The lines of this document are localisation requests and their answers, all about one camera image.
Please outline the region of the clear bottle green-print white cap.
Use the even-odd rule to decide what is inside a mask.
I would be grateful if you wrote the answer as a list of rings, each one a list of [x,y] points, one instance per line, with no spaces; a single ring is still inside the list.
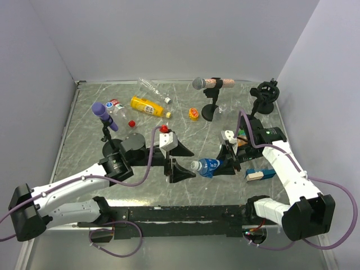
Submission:
[[[218,111],[219,111],[220,114],[225,115],[228,112],[227,105],[225,103],[219,105],[218,106]]]

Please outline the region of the small red bottle cap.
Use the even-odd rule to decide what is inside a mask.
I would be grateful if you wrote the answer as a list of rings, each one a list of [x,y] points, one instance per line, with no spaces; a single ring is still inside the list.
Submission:
[[[135,121],[129,121],[129,123],[128,123],[128,125],[131,127],[131,128],[133,128],[133,127],[135,127],[136,126],[136,123],[135,123]]]

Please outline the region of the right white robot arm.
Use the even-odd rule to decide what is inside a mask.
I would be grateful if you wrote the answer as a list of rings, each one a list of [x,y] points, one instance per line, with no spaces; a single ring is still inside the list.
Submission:
[[[267,195],[247,200],[244,216],[252,224],[261,220],[272,221],[283,228],[291,241],[305,240],[330,230],[335,200],[324,195],[306,175],[290,149],[280,128],[264,128],[258,119],[241,119],[248,143],[235,148],[234,133],[225,130],[220,153],[215,159],[193,161],[191,170],[182,169],[182,177],[192,178],[234,175],[240,164],[264,157],[278,176],[289,203],[278,202]]]

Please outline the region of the blue label clear bottle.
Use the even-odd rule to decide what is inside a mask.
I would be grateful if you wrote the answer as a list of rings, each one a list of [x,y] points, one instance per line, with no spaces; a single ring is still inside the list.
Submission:
[[[222,165],[223,161],[218,159],[200,159],[191,163],[191,169],[205,178],[212,178],[214,172]]]

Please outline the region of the orange bottle red cap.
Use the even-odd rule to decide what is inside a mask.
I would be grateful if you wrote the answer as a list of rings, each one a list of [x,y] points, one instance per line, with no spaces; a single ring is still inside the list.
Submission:
[[[243,136],[243,135],[241,135],[241,136],[237,136],[237,144],[238,144],[238,147],[240,147],[240,146],[243,146],[243,145],[246,145],[246,144],[248,144],[248,139],[247,139],[247,137],[246,136]]]

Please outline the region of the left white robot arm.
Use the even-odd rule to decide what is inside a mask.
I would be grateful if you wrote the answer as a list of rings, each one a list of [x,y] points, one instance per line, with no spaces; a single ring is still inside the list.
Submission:
[[[126,186],[125,180],[133,176],[133,166],[145,166],[147,173],[151,167],[163,167],[170,183],[195,177],[176,161],[178,156],[191,157],[194,153],[174,132],[160,133],[159,145],[150,147],[146,147],[143,135],[131,133],[124,140],[106,142],[102,153],[99,162],[63,180],[34,188],[28,184],[16,187],[8,207],[14,238],[28,241],[49,228],[75,222],[107,225],[111,210],[105,199],[95,197],[80,203],[71,200],[113,185]]]

